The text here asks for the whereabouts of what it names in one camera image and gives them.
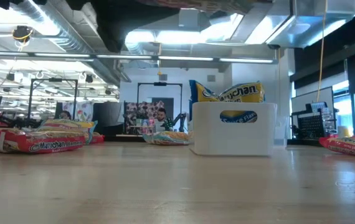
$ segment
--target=wooden table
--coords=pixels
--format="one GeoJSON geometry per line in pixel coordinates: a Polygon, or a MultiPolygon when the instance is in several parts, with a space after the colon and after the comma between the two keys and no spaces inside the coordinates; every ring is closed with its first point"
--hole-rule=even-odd
{"type": "Polygon", "coordinates": [[[355,223],[355,157],[199,157],[145,143],[0,154],[0,223],[355,223]]]}

